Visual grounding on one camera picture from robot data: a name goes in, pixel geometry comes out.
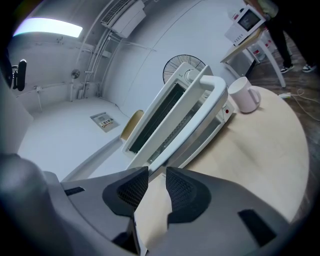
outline mug handle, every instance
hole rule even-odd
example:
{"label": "mug handle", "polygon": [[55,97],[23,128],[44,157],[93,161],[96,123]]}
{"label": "mug handle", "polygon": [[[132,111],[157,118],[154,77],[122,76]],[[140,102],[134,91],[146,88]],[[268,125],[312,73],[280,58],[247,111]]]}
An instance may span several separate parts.
{"label": "mug handle", "polygon": [[255,90],[253,88],[249,88],[248,92],[249,92],[251,98],[253,99],[254,103],[258,105],[261,102],[260,92],[258,92],[257,90]]}

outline person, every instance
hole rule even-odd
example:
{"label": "person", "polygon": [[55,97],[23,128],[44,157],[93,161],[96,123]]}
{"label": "person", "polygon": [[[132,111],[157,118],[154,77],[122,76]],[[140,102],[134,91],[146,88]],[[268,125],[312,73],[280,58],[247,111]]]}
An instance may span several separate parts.
{"label": "person", "polygon": [[306,61],[302,72],[309,73],[317,68],[315,58],[308,49],[307,41],[300,33],[301,30],[296,23],[291,21],[289,12],[284,9],[284,5],[279,7],[271,0],[244,0],[244,2],[254,7],[265,17],[265,26],[268,28],[270,36],[283,59],[281,73],[287,73],[294,68],[284,32],[293,40]]}

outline air conditioner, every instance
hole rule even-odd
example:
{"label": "air conditioner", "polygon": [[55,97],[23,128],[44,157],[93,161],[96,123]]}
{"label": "air conditioner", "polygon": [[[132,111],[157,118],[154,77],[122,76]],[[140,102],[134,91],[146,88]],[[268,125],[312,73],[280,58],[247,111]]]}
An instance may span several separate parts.
{"label": "air conditioner", "polygon": [[101,24],[122,38],[127,38],[146,17],[141,0],[119,0],[109,9]]}

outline sneaker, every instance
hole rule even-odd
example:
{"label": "sneaker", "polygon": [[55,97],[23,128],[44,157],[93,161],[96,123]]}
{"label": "sneaker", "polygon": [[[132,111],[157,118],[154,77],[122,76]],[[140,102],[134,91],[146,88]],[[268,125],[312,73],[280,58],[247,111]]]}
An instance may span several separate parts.
{"label": "sneaker", "polygon": [[282,74],[285,74],[287,73],[288,71],[292,70],[295,66],[294,65],[291,65],[290,67],[286,67],[286,66],[283,66],[280,71]]}
{"label": "sneaker", "polygon": [[310,66],[310,65],[306,64],[306,65],[302,68],[302,72],[304,72],[304,73],[309,73],[309,72],[314,71],[316,68],[317,68],[316,65]]}

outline black pants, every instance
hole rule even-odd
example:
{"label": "black pants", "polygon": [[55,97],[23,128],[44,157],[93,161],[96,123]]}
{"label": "black pants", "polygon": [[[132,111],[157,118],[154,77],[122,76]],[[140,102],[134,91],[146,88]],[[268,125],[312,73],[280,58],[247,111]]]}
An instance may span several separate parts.
{"label": "black pants", "polygon": [[283,58],[283,65],[285,67],[290,67],[291,57],[288,52],[287,42],[285,38],[284,31],[293,40],[301,55],[305,59],[308,65],[313,65],[315,63],[314,56],[311,54],[310,49],[308,49],[308,42],[302,35],[300,28],[292,22],[291,19],[284,12],[279,9],[277,15],[269,21],[265,22],[266,27],[269,30],[271,38],[277,47],[281,57]]}

